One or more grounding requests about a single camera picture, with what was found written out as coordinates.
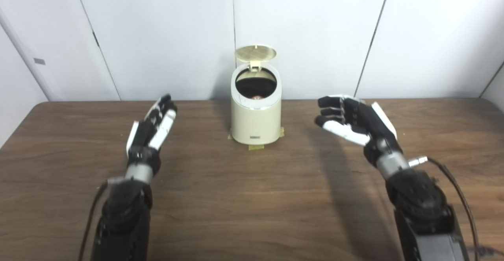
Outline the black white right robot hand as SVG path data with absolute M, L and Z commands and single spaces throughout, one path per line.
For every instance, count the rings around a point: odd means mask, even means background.
M 363 146 L 364 157 L 377 166 L 378 159 L 394 152 L 403 153 L 392 123 L 378 103 L 348 95 L 324 96 L 317 100 L 320 114 L 315 124 L 347 141 Z

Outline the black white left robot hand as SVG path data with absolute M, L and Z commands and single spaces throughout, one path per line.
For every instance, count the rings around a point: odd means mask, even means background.
M 159 98 L 147 112 L 143 121 L 133 123 L 126 144 L 127 165 L 143 164 L 153 175 L 161 167 L 160 149 L 175 122 L 178 107 L 170 94 Z

